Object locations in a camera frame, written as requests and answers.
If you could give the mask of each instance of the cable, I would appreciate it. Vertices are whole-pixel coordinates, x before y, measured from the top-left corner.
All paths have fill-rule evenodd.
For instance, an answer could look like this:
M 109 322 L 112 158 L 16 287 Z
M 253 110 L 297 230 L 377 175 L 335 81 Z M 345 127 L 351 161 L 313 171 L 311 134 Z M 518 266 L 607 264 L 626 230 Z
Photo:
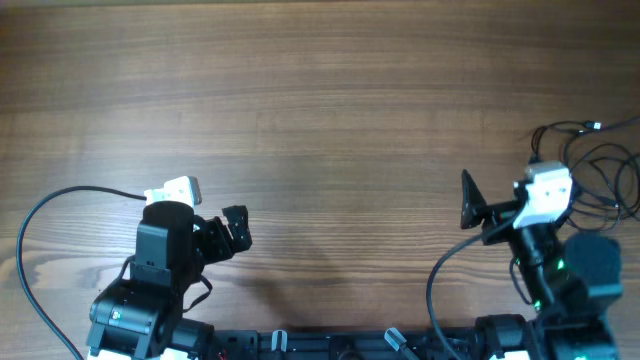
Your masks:
M 597 218 L 603 221 L 603 224 L 600 227 L 586 228 L 579 226 L 571 217 L 569 217 L 567 219 L 567 223 L 570 226 L 581 232 L 601 232 L 615 228 L 622 220 L 626 220 L 628 218 L 640 221 L 640 217 L 637 215 L 638 211 L 640 211 L 640 165 L 637 161 L 640 154 L 634 155 L 629 151 L 629 149 L 620 144 L 606 142 L 592 147 L 579 156 L 578 160 L 570 160 L 571 150 L 578 140 L 594 134 L 618 130 L 636 124 L 640 124 L 640 116 L 634 116 L 606 127 L 600 127 L 599 123 L 593 121 L 563 121 L 540 126 L 534 131 L 531 136 L 531 151 L 533 152 L 531 162 L 542 161 L 540 156 L 540 143 L 547 130 L 569 135 L 569 137 L 561 144 L 559 159 L 570 169 L 573 177 L 573 186 L 577 190 L 577 193 L 586 194 L 592 198 L 590 199 L 591 201 L 586 201 L 579 197 L 573 199 L 574 202 L 571 205 L 571 213 Z M 619 156 L 596 155 L 606 149 L 615 149 L 621 154 Z M 604 165 L 607 163 L 614 164 L 613 166 L 617 167 L 615 177 L 608 176 L 607 173 L 605 173 Z M 603 189 L 606 190 L 608 195 L 601 195 L 600 191 L 589 188 L 580 182 L 576 177 L 575 171 L 583 165 L 588 165 L 592 170 L 596 171 L 606 186 L 606 188 L 603 187 Z M 625 169 L 630 169 L 633 177 L 632 188 L 626 195 L 622 194 L 620 189 L 621 175 Z M 633 194 L 634 190 L 636 193 L 635 198 L 628 199 L 630 194 Z
M 182 309 L 183 314 L 186 314 L 189 310 L 193 309 L 196 305 L 200 304 L 202 301 L 208 298 L 209 295 L 211 295 L 211 291 L 213 291 L 213 285 L 211 285 L 209 280 L 207 280 L 207 278 L 204 277 L 204 275 L 200 275 L 199 279 L 200 279 L 200 282 L 207 287 L 207 292 L 198 296 L 195 300 L 193 300 L 191 305 L 189 305 L 188 309 Z
M 115 284 L 118 283 L 118 281 L 122 280 L 122 277 L 124 276 L 124 272 L 127 270 L 129 263 L 135 260 L 135 258 L 136 258 L 135 255 L 131 255 L 124 260 L 124 263 L 122 263 L 122 267 L 120 268 L 120 273 L 118 274 L 118 276 L 116 276 L 115 279 L 113 279 L 113 281 L 111 281 L 108 287 L 114 286 Z
M 22 222 L 22 226 L 20 226 L 20 231 L 18 232 L 18 238 L 16 240 L 16 265 L 18 267 L 18 278 L 20 279 L 20 284 L 22 285 L 22 289 L 24 290 L 24 293 L 27 296 L 27 299 L 29 300 L 31 305 L 33 305 L 33 308 L 36 310 L 38 315 L 40 315 L 40 317 L 45 322 L 45 324 L 47 324 L 47 326 L 51 328 L 51 331 L 53 331 L 53 333 L 56 334 L 58 338 L 60 338 L 62 343 L 64 343 L 64 345 L 69 349 L 69 351 L 71 351 L 71 354 L 77 360 L 82 360 L 82 355 L 80 354 L 78 349 L 73 345 L 73 343 L 71 343 L 71 340 L 67 338 L 67 336 L 62 332 L 62 330 L 60 330 L 56 326 L 53 320 L 49 318 L 49 315 L 47 315 L 44 309 L 42 309 L 42 306 L 40 306 L 38 301 L 33 296 L 33 293 L 31 292 L 31 288 L 27 283 L 27 278 L 24 274 L 24 267 L 22 265 L 22 243 L 24 241 L 24 234 L 27 230 L 27 225 L 29 225 L 29 221 L 31 221 L 31 218 L 33 217 L 33 215 L 35 215 L 36 211 L 38 211 L 44 204 L 49 202 L 51 199 L 54 199 L 60 195 L 67 194 L 74 191 L 99 191 L 99 192 L 105 192 L 105 193 L 114 194 L 114 195 L 120 195 L 120 196 L 124 196 L 130 199 L 136 199 L 136 200 L 147 200 L 147 198 L 144 196 L 128 194 L 122 191 L 99 187 L 99 186 L 73 186 L 73 187 L 69 187 L 66 189 L 53 192 L 47 195 L 42 200 L 40 200 L 31 209 L 31 211 L 29 211 L 29 213 L 27 214 L 27 217 L 25 217 L 24 221 Z M 123 266 L 123 271 L 121 271 L 122 274 L 124 274 L 124 269 L 126 269 L 125 266 Z
M 524 295 L 524 292 L 520 287 L 520 283 L 518 283 L 518 278 L 516 277 L 516 273 L 515 271 L 513 271 L 515 264 L 516 264 L 516 258 L 515 257 L 511 258 L 511 262 L 509 263 L 509 274 L 511 275 L 511 281 L 513 281 L 513 286 L 516 288 L 516 291 L 518 292 L 518 295 L 520 295 L 520 298 L 522 299 L 522 301 L 524 301 L 524 303 L 527 305 L 532 305 L 533 303 L 531 302 L 531 300 L 527 299 L 527 297 Z
M 511 224 L 513 224 L 513 221 L 521 213 L 522 213 L 522 209 L 520 209 L 515 215 L 510 217 L 507 221 L 499 224 L 498 226 L 494 227 L 492 230 L 487 232 L 486 237 L 489 238 L 489 237 L 499 233 L 500 231 L 506 229 L 507 227 L 511 226 Z M 435 314 L 435 311 L 433 309 L 433 299 L 432 299 L 433 282 L 434 282 L 434 280 L 436 278 L 436 274 L 438 273 L 438 270 L 440 270 L 440 267 L 442 267 L 442 265 L 444 264 L 445 261 L 447 261 L 447 259 L 449 259 L 453 255 L 455 255 L 455 253 L 457 253 L 458 251 L 466 248 L 467 246 L 469 246 L 469 245 L 471 245 L 471 244 L 473 244 L 476 241 L 479 241 L 481 239 L 482 239 L 482 234 L 478 234 L 478 235 L 476 235 L 476 236 L 474 236 L 474 237 L 472 237 L 472 238 L 470 238 L 468 240 L 465 240 L 465 241 L 457 244 L 456 246 L 452 247 L 446 254 L 444 254 L 440 258 L 440 260 L 438 260 L 438 262 L 436 262 L 436 264 L 433 266 L 433 269 L 431 270 L 431 274 L 429 274 L 429 280 L 427 280 L 427 311 L 429 312 L 429 317 L 431 318 L 431 326 L 433 327 L 433 330 L 436 332 L 436 335 L 438 335 L 438 338 L 442 342 L 442 346 L 444 346 L 444 348 L 447 351 L 449 351 L 449 353 L 454 358 L 456 358 L 456 360 L 462 360 L 462 358 L 453 349 L 453 347 L 451 346 L 451 344 L 447 340 L 447 337 L 444 336 L 444 333 L 442 332 L 442 328 L 440 327 L 440 324 L 438 324 L 438 319 L 436 319 L 436 314 Z

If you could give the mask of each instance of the wire bundle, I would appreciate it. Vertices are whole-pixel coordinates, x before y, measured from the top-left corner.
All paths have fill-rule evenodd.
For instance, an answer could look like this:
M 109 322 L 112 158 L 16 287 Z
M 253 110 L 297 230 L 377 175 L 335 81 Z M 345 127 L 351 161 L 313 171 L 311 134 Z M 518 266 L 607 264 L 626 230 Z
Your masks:
M 613 229 L 621 220 L 633 218 L 640 221 L 640 217 L 637 215 L 640 210 L 640 166 L 637 162 L 640 152 L 634 154 L 621 144 L 604 142 L 586 151 L 577 161 L 570 159 L 570 154 L 574 151 L 578 140 L 593 138 L 595 134 L 622 129 L 639 122 L 640 116 L 635 116 L 600 128 L 600 124 L 593 121 L 562 121 L 540 126 L 534 131 L 531 137 L 532 162 L 541 161 L 540 142 L 548 130 L 567 134 L 567 139 L 560 146 L 559 160 L 569 168 L 573 177 L 574 194 L 578 195 L 573 199 L 571 213 L 603 220 L 601 226 L 587 228 L 577 225 L 575 220 L 569 216 L 567 223 L 570 226 L 581 232 L 600 232 Z M 618 152 L 618 156 L 610 155 L 610 150 Z M 616 168 L 613 174 L 607 174 L 605 171 L 608 165 L 613 165 Z M 582 166 L 589 166 L 590 169 L 594 170 L 604 186 L 600 186 L 596 190 L 581 182 L 576 176 L 576 170 L 579 170 Z M 621 180 L 622 174 L 627 168 L 631 170 L 633 188 L 627 195 L 624 195 L 621 189 Z M 629 194 L 633 195 L 634 192 L 635 196 L 632 196 L 632 199 L 628 199 Z M 585 194 L 588 195 L 589 200 L 585 200 L 580 196 Z

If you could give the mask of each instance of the black cable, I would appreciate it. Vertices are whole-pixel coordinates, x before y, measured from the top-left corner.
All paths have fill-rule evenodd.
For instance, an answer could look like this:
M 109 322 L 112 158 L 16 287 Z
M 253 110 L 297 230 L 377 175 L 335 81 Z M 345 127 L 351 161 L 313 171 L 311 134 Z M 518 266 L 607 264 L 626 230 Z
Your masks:
M 495 228 L 493 228 L 492 230 L 487 232 L 486 237 L 494 236 L 495 234 L 499 233 L 500 231 L 502 231 L 502 230 L 506 229 L 507 227 L 511 226 L 511 224 L 513 224 L 513 221 L 521 213 L 522 213 L 522 209 L 520 209 L 514 216 L 509 218 L 507 221 L 499 224 L 498 226 L 496 226 Z M 482 239 L 482 234 L 478 234 L 478 235 L 476 235 L 476 236 L 474 236 L 474 237 L 472 237 L 472 238 L 470 238 L 470 239 L 468 239 L 466 241 L 463 241 L 463 242 L 457 244 L 456 246 L 452 247 L 446 254 L 444 254 L 440 258 L 440 260 L 438 260 L 438 262 L 436 262 L 436 264 L 433 266 L 433 269 L 431 270 L 431 274 L 429 274 L 429 280 L 427 280 L 427 311 L 429 312 L 429 317 L 431 318 L 431 326 L 433 327 L 433 330 L 436 332 L 436 335 L 438 335 L 438 338 L 442 342 L 442 346 L 444 346 L 444 348 L 453 357 L 455 357 L 456 360 L 462 360 L 462 358 L 453 349 L 453 347 L 451 346 L 451 344 L 447 340 L 447 337 L 442 332 L 442 328 L 440 327 L 440 324 L 438 324 L 438 319 L 436 319 L 436 314 L 435 314 L 435 311 L 433 309 L 433 299 L 432 299 L 433 282 L 434 282 L 434 280 L 436 278 L 436 274 L 438 273 L 438 270 L 440 270 L 440 267 L 442 267 L 442 264 L 444 264 L 444 262 L 447 261 L 447 259 L 452 257 L 458 251 L 466 248 L 467 246 L 469 246 L 469 245 L 471 245 L 471 244 L 473 244 L 476 241 L 479 241 L 481 239 Z
M 562 144 L 560 148 L 560 161 L 567 166 L 573 175 L 573 186 L 578 190 L 578 193 L 586 194 L 593 198 L 592 201 L 586 201 L 584 199 L 574 199 L 574 204 L 571 206 L 572 213 L 585 215 L 591 218 L 601 219 L 603 225 L 596 228 L 585 228 L 578 226 L 571 217 L 567 219 L 567 223 L 575 227 L 581 232 L 600 232 L 608 231 L 616 227 L 620 221 L 633 218 L 640 221 L 640 217 L 637 215 L 640 211 L 640 165 L 637 162 L 639 154 L 632 154 L 626 147 L 616 143 L 603 143 L 597 145 L 587 152 L 582 154 L 577 161 L 570 160 L 570 153 L 573 146 L 580 139 L 584 139 L 587 136 L 594 134 L 601 134 L 607 131 L 613 131 L 624 128 L 626 126 L 640 124 L 640 116 L 635 116 L 624 121 L 612 124 L 610 126 L 598 128 L 597 123 L 592 121 L 578 122 L 578 121 L 563 121 L 553 123 L 550 125 L 538 127 L 531 136 L 531 151 L 533 152 L 532 162 L 542 161 L 540 157 L 540 143 L 543 135 L 547 130 L 559 132 L 570 135 Z M 579 126 L 579 128 L 571 128 L 567 126 Z M 622 156 L 597 156 L 596 153 L 603 149 L 615 149 L 620 151 Z M 615 180 L 613 176 L 609 177 L 604 171 L 604 168 L 599 163 L 614 163 L 617 166 L 615 174 Z M 595 170 L 604 185 L 609 195 L 600 195 L 600 191 L 586 187 L 579 179 L 576 178 L 574 171 L 582 166 L 589 165 L 591 169 Z M 631 170 L 633 176 L 633 187 L 627 195 L 622 194 L 620 189 L 621 175 L 626 168 Z M 630 200 L 629 194 L 636 190 L 635 200 Z
M 200 282 L 207 287 L 207 292 L 198 296 L 195 300 L 193 300 L 193 302 L 191 303 L 188 309 L 182 309 L 183 314 L 186 314 L 189 310 L 193 309 L 196 305 L 200 304 L 202 301 L 208 298 L 209 295 L 211 295 L 211 291 L 213 291 L 213 285 L 211 285 L 209 280 L 207 280 L 207 278 L 204 277 L 204 275 L 200 275 Z
M 49 315 L 47 315 L 47 313 L 44 311 L 44 309 L 42 309 L 42 306 L 40 306 L 38 301 L 33 296 L 33 293 L 31 292 L 31 288 L 29 287 L 29 284 L 27 283 L 27 278 L 26 278 L 26 276 L 24 274 L 24 267 L 22 265 L 22 243 L 24 241 L 24 234 L 25 234 L 25 232 L 27 230 L 27 225 L 29 225 L 29 221 L 31 221 L 31 218 L 33 217 L 33 215 L 35 215 L 36 211 L 38 211 L 44 204 L 49 202 L 51 199 L 54 199 L 54 198 L 56 198 L 56 197 L 58 197 L 60 195 L 67 194 L 67 193 L 74 192 L 74 191 L 106 192 L 106 193 L 109 193 L 109 194 L 120 195 L 120 196 L 128 197 L 130 199 L 136 199 L 136 200 L 147 200 L 147 198 L 144 197 L 144 196 L 128 194 L 128 193 L 125 193 L 125 192 L 122 192 L 122 191 L 109 189 L 109 188 L 104 188 L 104 187 L 99 187 L 99 186 L 73 186 L 73 187 L 69 187 L 69 188 L 66 188 L 66 189 L 62 189 L 62 190 L 58 190 L 56 192 L 53 192 L 53 193 L 47 195 L 44 199 L 40 200 L 31 209 L 31 211 L 29 211 L 29 213 L 27 214 L 27 217 L 22 222 L 22 226 L 20 226 L 20 232 L 18 232 L 18 239 L 16 240 L 16 265 L 18 267 L 18 278 L 20 279 L 20 284 L 22 285 L 22 289 L 24 290 L 24 293 L 27 296 L 27 299 L 29 300 L 31 305 L 33 305 L 33 308 L 36 310 L 38 315 L 40 315 L 42 320 L 44 320 L 45 324 L 47 324 L 47 326 L 49 326 L 49 328 L 51 328 L 51 331 L 53 331 L 53 333 L 56 334 L 56 336 L 58 338 L 60 338 L 62 343 L 64 343 L 64 345 L 69 349 L 69 351 L 71 351 L 71 354 L 77 360 L 82 360 L 82 355 L 80 354 L 78 349 L 73 345 L 73 343 L 71 343 L 71 340 L 69 340 L 69 338 L 67 338 L 67 336 L 62 332 L 62 330 L 60 330 L 56 326 L 56 324 L 53 322 L 53 320 L 51 320 L 51 318 L 49 318 Z M 122 274 L 124 274 L 124 269 L 126 269 L 126 266 L 123 266 Z
M 511 275 L 511 281 L 513 281 L 513 286 L 516 288 L 516 291 L 518 292 L 518 295 L 520 295 L 520 298 L 522 299 L 522 301 L 524 301 L 524 303 L 527 305 L 532 305 L 533 302 L 527 299 L 527 297 L 524 295 L 524 292 L 520 287 L 520 283 L 518 282 L 518 278 L 516 277 L 516 273 L 515 271 L 513 271 L 515 265 L 516 265 L 516 258 L 514 257 L 514 258 L 511 258 L 511 262 L 509 263 L 509 274 Z
M 135 258 L 136 258 L 135 255 L 131 255 L 124 260 L 124 263 L 122 263 L 122 267 L 120 268 L 120 273 L 118 274 L 118 276 L 116 276 L 115 279 L 113 279 L 113 281 L 111 281 L 111 284 L 109 284 L 108 287 L 114 286 L 115 284 L 118 283 L 118 281 L 122 280 L 122 277 L 124 276 L 124 272 L 127 270 L 129 263 L 132 262 Z

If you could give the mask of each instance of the wood grain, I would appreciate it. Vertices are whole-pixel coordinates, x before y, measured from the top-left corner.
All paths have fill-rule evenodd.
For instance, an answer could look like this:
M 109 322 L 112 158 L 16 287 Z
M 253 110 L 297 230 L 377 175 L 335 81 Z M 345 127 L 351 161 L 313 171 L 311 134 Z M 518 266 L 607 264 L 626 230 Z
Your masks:
M 206 269 L 214 294 L 190 317 L 219 329 L 427 326 L 429 270 L 475 234 L 458 228 L 460 171 L 502 201 L 535 126 L 638 112 L 638 10 L 496 1 L 0 13 L 0 353 L 68 358 L 16 278 L 15 235 L 38 199 L 77 184 L 140 193 L 185 174 L 200 180 L 198 213 L 245 204 L 255 238 Z M 83 352 L 89 306 L 133 252 L 142 208 L 73 194 L 28 231 L 29 281 Z M 626 295 L 611 322 L 624 358 L 640 352 L 638 229 L 613 233 Z M 508 260 L 505 246 L 452 258 L 435 287 L 442 322 L 533 316 Z

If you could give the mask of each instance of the wooden table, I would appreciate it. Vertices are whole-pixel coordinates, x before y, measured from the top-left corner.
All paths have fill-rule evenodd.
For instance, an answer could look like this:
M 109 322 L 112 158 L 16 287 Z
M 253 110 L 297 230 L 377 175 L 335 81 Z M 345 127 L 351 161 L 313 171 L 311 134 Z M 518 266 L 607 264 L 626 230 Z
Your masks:
M 66 186 L 141 193 L 181 175 L 200 180 L 205 217 L 247 205 L 254 235 L 249 252 L 205 270 L 214 293 L 188 317 L 218 329 L 427 326 L 431 267 L 477 233 L 459 229 L 461 170 L 488 201 L 507 200 L 534 127 L 637 113 L 638 10 L 469 1 L 2 13 L 2 357 L 69 358 L 16 277 L 31 206 Z M 28 279 L 83 352 L 89 306 L 133 253 L 143 206 L 68 195 L 28 230 Z M 640 352 L 639 228 L 613 233 L 626 295 L 610 317 L 625 358 Z M 534 315 L 509 258 L 505 245 L 473 246 L 447 263 L 434 298 L 444 325 Z

